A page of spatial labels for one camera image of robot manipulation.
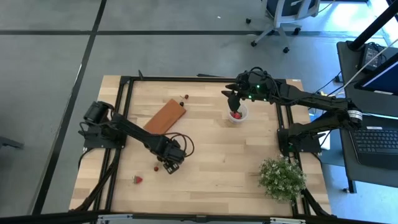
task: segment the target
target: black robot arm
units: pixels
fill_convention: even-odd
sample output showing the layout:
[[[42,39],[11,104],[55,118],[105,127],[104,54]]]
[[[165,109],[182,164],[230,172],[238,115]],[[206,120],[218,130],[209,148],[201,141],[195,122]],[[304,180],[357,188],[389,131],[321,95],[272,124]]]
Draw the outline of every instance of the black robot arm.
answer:
[[[108,119],[108,111],[111,111],[111,120]],[[127,134],[142,142],[151,153],[157,156],[169,174],[179,168],[179,164],[187,156],[185,150],[181,150],[180,144],[173,138],[164,134],[151,134],[136,124],[128,121],[123,115],[113,113],[113,106],[104,102],[93,102],[84,115],[85,123],[90,126],[100,127],[101,138],[117,141],[121,134]],[[89,131],[81,133],[88,136]]]
[[[278,130],[280,144],[288,144],[281,147],[284,155],[295,149],[302,152],[320,152],[318,138],[323,135],[319,135],[319,132],[336,128],[355,130],[361,126],[362,112],[350,99],[301,91],[286,84],[285,80],[273,79],[258,67],[239,74],[235,83],[226,85],[226,88],[231,91],[222,93],[228,97],[231,111],[238,110],[240,99],[261,100],[284,106],[302,105],[326,111],[311,123],[294,123],[289,129]]]

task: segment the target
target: laptop keyboard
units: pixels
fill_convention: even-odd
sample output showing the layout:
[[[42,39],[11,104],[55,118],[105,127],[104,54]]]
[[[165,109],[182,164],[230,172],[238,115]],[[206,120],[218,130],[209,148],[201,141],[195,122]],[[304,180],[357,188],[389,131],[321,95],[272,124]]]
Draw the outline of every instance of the laptop keyboard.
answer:
[[[357,153],[398,154],[396,130],[357,130],[351,134]]]

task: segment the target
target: floor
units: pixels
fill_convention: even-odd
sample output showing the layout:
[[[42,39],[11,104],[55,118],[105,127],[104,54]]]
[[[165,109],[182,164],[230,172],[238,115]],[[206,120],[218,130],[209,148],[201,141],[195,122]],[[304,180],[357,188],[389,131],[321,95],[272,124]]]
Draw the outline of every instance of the floor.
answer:
[[[322,2],[320,8],[328,3]],[[242,31],[262,30],[267,22],[258,0],[109,0],[94,26],[100,4],[100,0],[0,2],[0,136],[25,144],[23,149],[0,150],[0,217],[30,213],[57,131],[65,124],[66,105],[75,103],[43,207],[44,213],[68,210],[83,144],[78,123],[96,99],[103,75],[137,75],[140,69],[147,76],[234,77],[260,66],[276,78],[301,79],[306,91],[315,91],[340,71],[336,43],[352,40],[374,20],[365,3],[333,3],[317,17],[300,22],[302,33],[289,36],[291,51],[284,54],[278,36],[253,48],[249,43],[255,37],[243,35]],[[244,22],[247,16],[253,19],[249,26]],[[90,32],[78,32],[97,28],[99,35],[91,38]],[[107,30],[127,32],[107,35]],[[184,33],[187,30],[194,35]],[[382,37],[380,31],[371,40],[385,45]],[[77,77],[83,77],[80,88]],[[71,102],[73,87],[79,91]],[[344,168],[323,166],[323,171],[333,214],[398,220],[398,189],[358,183],[358,194],[350,195],[340,191],[347,186]]]

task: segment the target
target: clear plastic cup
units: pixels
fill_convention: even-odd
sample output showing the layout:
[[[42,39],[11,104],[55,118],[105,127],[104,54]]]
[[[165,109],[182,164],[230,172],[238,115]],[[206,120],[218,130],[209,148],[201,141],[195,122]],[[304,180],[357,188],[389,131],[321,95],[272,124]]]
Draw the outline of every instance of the clear plastic cup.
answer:
[[[249,110],[244,104],[241,104],[241,106],[238,109],[238,112],[242,113],[241,119],[236,119],[236,118],[232,117],[231,112],[232,111],[228,109],[228,118],[234,124],[242,123],[246,118],[248,118],[248,115],[249,115]]]

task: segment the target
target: wooden table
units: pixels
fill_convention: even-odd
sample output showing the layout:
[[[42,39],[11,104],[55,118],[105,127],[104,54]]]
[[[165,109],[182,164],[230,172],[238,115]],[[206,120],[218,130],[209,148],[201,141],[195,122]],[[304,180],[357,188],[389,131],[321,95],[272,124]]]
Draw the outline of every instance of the wooden table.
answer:
[[[98,100],[114,104],[119,76],[104,76]],[[300,80],[287,80],[302,89]],[[186,158],[176,173],[163,167],[154,171],[156,157],[142,143],[128,137],[122,150],[112,211],[207,215],[280,215],[292,216],[289,203],[277,203],[257,186],[259,164],[277,157],[279,147],[275,105],[262,101],[244,101],[249,117],[242,124],[231,124],[228,104],[221,94],[225,83],[203,82],[134,82],[128,119],[143,126],[169,99],[180,101],[186,94],[187,112],[169,131],[190,136],[195,153]],[[303,106],[293,106],[294,121],[310,121]],[[81,162],[70,208],[79,206],[98,182],[104,149],[95,149]],[[301,153],[307,188],[323,209],[330,213],[328,196],[319,161]],[[132,177],[144,180],[133,184]],[[107,186],[101,201],[104,207]],[[298,201],[302,212],[301,200]]]

